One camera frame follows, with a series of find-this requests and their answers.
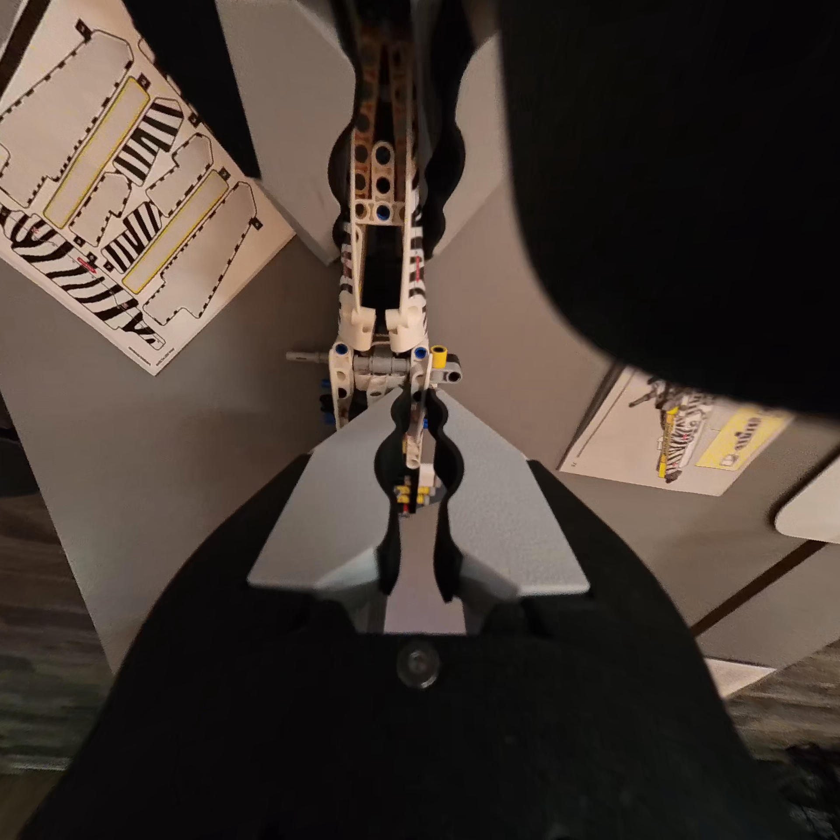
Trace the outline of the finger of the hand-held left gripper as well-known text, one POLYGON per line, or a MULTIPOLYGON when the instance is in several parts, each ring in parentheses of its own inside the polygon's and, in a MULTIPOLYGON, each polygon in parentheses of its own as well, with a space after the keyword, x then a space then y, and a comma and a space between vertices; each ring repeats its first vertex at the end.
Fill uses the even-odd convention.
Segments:
POLYGON ((509 175, 497 31, 433 29, 420 92, 424 247, 439 256, 509 175))
POLYGON ((259 165, 258 181, 305 246, 338 258, 333 147, 350 122, 355 73, 327 1, 217 1, 259 165))

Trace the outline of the zebra sticker sheet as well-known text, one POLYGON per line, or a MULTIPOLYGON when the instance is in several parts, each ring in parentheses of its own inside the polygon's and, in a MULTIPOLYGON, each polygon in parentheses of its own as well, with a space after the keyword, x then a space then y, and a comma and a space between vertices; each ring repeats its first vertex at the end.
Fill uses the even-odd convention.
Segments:
POLYGON ((11 2, 2 260, 157 375, 294 238, 124 2, 11 2))

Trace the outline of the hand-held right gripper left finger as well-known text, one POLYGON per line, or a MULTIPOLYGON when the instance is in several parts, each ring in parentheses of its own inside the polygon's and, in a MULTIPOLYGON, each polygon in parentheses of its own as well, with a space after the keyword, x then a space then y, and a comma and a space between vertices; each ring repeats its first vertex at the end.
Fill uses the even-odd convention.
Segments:
POLYGON ((394 485, 404 433, 402 388, 315 447, 248 583, 316 596, 391 594, 401 558, 394 485))

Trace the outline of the lego instruction booklet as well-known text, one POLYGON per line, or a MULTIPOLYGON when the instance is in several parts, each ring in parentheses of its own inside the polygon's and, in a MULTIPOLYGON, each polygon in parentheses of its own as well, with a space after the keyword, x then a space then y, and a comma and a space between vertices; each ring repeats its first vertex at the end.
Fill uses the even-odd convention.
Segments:
POLYGON ((793 422, 615 365, 584 415, 559 472, 720 497, 793 422))

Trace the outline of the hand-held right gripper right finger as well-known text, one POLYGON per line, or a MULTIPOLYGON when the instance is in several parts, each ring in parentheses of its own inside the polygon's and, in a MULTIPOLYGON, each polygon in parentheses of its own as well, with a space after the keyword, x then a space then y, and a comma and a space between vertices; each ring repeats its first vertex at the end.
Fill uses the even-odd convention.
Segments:
POLYGON ((444 488, 434 575, 465 604, 582 595, 582 567, 528 458, 446 392, 432 396, 434 469, 444 488))

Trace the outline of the zebra striped lego plane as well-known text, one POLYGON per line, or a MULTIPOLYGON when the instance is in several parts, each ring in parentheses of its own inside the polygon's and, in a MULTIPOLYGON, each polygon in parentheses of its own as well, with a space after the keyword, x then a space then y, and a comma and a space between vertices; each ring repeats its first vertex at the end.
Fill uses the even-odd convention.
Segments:
POLYGON ((442 500, 443 481, 424 452, 427 397, 463 378, 456 353, 428 337, 418 102, 406 2, 345 2, 358 60, 350 129, 348 209, 340 220, 338 333, 323 352, 290 362, 329 373, 321 411, 336 430, 391 392, 411 396, 402 467, 392 479, 400 518, 442 500))

